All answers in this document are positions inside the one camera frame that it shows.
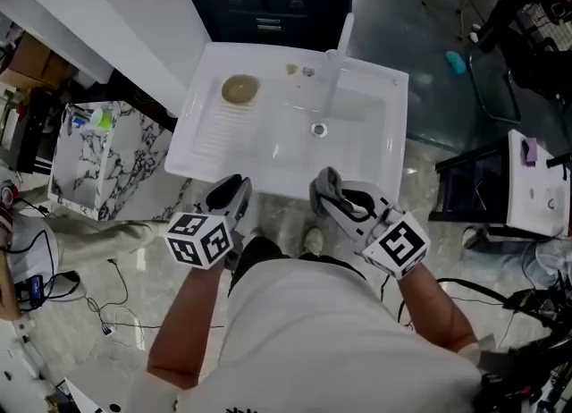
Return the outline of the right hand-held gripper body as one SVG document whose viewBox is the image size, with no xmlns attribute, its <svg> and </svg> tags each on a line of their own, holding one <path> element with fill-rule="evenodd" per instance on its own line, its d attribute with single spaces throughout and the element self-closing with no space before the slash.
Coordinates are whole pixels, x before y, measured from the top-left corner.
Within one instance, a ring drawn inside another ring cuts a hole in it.
<svg viewBox="0 0 572 413">
<path fill-rule="evenodd" d="M 421 263 L 430 240 L 416 218 L 391 201 L 376 185 L 344 181 L 341 195 L 354 207 L 351 215 L 328 215 L 351 240 L 354 254 L 369 265 L 401 279 Z"/>
</svg>

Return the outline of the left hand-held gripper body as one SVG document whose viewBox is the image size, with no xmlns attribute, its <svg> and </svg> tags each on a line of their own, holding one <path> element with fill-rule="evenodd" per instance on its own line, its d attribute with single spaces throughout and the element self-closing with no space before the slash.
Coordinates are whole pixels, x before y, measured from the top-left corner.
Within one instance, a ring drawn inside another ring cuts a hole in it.
<svg viewBox="0 0 572 413">
<path fill-rule="evenodd" d="M 244 240 L 237 231 L 244 178 L 237 173 L 219 180 L 191 208 L 173 216 L 164 240 L 175 262 L 202 270 L 219 262 L 235 268 Z"/>
</svg>

